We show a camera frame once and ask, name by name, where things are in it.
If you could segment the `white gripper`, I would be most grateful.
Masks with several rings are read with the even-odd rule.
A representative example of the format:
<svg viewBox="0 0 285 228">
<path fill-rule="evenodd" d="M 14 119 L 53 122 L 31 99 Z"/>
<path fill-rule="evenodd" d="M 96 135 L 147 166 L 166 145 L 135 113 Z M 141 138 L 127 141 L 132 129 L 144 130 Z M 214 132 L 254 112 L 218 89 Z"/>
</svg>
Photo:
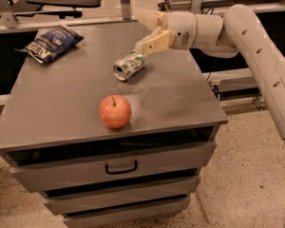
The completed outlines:
<svg viewBox="0 0 285 228">
<path fill-rule="evenodd" d="M 196 15 L 188 11 L 165 14 L 156 10 L 138 9 L 136 20 L 152 31 L 136 43 L 134 51 L 137 54 L 153 54 L 169 48 L 187 50 L 193 46 L 197 36 Z"/>
</svg>

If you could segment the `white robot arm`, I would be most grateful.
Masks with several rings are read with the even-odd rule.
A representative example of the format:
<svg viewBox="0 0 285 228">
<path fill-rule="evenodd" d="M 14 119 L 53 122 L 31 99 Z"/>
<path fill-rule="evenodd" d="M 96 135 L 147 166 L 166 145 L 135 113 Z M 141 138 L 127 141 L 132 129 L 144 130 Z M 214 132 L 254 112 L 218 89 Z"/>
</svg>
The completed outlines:
<svg viewBox="0 0 285 228">
<path fill-rule="evenodd" d="M 216 58 L 240 54 L 285 144 L 285 57 L 249 7 L 233 5 L 222 15 L 139 9 L 135 18 L 151 31 L 136 43 L 139 54 L 170 48 L 197 48 Z"/>
</svg>

